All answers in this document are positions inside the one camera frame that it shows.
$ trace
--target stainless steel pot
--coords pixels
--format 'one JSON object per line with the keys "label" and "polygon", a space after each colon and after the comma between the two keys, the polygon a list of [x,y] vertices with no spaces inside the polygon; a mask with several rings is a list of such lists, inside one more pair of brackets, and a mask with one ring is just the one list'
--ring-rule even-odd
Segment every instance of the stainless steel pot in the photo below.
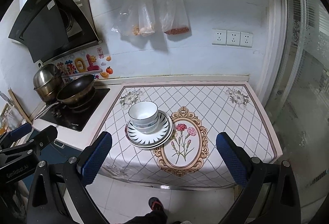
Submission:
{"label": "stainless steel pot", "polygon": [[64,87],[61,71],[53,64],[40,67],[33,77],[33,85],[42,101],[54,101],[57,93]]}

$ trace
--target pants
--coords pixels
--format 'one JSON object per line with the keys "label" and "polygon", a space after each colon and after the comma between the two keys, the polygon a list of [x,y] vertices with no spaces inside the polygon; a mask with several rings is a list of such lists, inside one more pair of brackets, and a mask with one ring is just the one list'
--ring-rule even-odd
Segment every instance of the pants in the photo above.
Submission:
{"label": "pants", "polygon": [[166,224],[167,215],[161,210],[154,210],[145,216],[136,216],[125,224]]}

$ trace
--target shoe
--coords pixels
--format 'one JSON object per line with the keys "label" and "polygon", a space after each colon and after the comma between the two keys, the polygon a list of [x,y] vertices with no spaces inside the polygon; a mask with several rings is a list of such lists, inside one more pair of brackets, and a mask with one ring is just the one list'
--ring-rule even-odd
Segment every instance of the shoe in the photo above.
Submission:
{"label": "shoe", "polygon": [[148,201],[148,205],[150,206],[151,210],[160,210],[160,211],[165,211],[163,208],[162,203],[157,197],[151,197]]}

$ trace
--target plate with black pattern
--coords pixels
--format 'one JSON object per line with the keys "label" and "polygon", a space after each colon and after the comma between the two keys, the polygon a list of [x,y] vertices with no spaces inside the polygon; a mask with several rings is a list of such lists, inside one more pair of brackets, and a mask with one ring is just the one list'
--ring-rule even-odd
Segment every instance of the plate with black pattern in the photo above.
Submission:
{"label": "plate with black pattern", "polygon": [[159,110],[159,119],[157,129],[150,134],[144,134],[136,130],[133,123],[129,120],[124,130],[126,138],[132,145],[139,148],[152,149],[165,143],[172,133],[173,124],[170,116],[161,110]]}

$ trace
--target floral tablecloth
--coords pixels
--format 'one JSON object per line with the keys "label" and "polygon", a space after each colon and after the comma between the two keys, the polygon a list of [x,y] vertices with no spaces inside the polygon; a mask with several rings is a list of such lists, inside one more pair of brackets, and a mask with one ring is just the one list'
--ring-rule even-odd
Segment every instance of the floral tablecloth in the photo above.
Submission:
{"label": "floral tablecloth", "polygon": [[[125,136],[129,107],[138,101],[155,102],[174,123],[170,139],[156,149],[136,148]],[[231,187],[234,180],[216,149],[222,131],[263,162],[281,154],[273,127],[247,82],[123,85],[101,131],[113,139],[103,173],[138,184]]]}

